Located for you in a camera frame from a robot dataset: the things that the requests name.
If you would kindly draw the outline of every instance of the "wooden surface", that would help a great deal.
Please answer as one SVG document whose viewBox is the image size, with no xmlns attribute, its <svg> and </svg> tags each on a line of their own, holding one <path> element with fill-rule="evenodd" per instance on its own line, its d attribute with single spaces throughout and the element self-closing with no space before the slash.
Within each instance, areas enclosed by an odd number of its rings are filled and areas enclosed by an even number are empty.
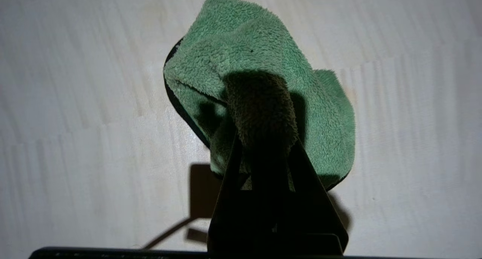
<svg viewBox="0 0 482 259">
<path fill-rule="evenodd" d="M 0 257 L 141 247 L 189 217 L 209 151 L 162 65 L 203 1 L 0 0 Z M 346 254 L 482 257 L 482 0 L 250 1 L 353 103 Z M 186 230 L 156 248 L 205 250 Z"/>
</svg>

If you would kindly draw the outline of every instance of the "wood grain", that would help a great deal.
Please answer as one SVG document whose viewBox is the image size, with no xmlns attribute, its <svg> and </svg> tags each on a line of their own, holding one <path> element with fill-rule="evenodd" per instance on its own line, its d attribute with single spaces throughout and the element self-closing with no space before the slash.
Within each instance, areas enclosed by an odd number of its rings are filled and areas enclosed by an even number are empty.
<svg viewBox="0 0 482 259">
<path fill-rule="evenodd" d="M 141 247 L 188 218 L 209 150 L 162 65 L 203 1 L 0 0 L 2 256 Z M 346 254 L 482 257 L 482 0 L 249 1 L 353 103 Z M 157 248 L 205 250 L 186 230 Z"/>
</svg>

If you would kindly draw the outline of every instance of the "white tabletop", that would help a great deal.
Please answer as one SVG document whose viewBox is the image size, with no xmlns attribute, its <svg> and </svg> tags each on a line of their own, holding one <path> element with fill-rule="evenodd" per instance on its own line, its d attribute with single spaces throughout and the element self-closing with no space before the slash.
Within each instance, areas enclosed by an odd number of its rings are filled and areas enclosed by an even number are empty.
<svg viewBox="0 0 482 259">
<path fill-rule="evenodd" d="M 0 257 L 142 247 L 189 217 L 209 150 L 162 65 L 203 1 L 0 0 Z M 346 254 L 482 257 L 482 0 L 249 1 L 354 106 Z M 156 249 L 205 250 L 186 230 Z"/>
</svg>

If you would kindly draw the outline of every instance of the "towel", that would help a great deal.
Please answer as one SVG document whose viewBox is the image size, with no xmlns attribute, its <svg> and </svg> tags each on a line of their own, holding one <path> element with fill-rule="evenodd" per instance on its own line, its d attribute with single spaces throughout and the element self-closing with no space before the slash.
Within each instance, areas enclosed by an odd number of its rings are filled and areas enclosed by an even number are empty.
<svg viewBox="0 0 482 259">
<path fill-rule="evenodd" d="M 313 70 L 279 18 L 243 0 L 206 0 L 164 66 L 171 102 L 210 148 L 211 170 L 223 175 L 236 130 L 223 79 L 233 73 L 282 77 L 298 136 L 325 188 L 351 170 L 353 108 L 332 70 Z"/>
</svg>

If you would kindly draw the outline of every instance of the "green microfiber cloth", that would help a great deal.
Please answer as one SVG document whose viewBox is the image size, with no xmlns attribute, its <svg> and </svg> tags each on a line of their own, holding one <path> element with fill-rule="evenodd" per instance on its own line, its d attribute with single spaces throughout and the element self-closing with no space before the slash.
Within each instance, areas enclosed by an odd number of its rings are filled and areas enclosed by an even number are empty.
<svg viewBox="0 0 482 259">
<path fill-rule="evenodd" d="M 206 0 L 164 67 L 166 85 L 210 147 L 211 170 L 224 174 L 236 128 L 223 78 L 240 72 L 285 79 L 299 138 L 323 185 L 342 180 L 353 165 L 355 124 L 335 73 L 312 70 L 279 18 L 242 0 Z"/>
</svg>

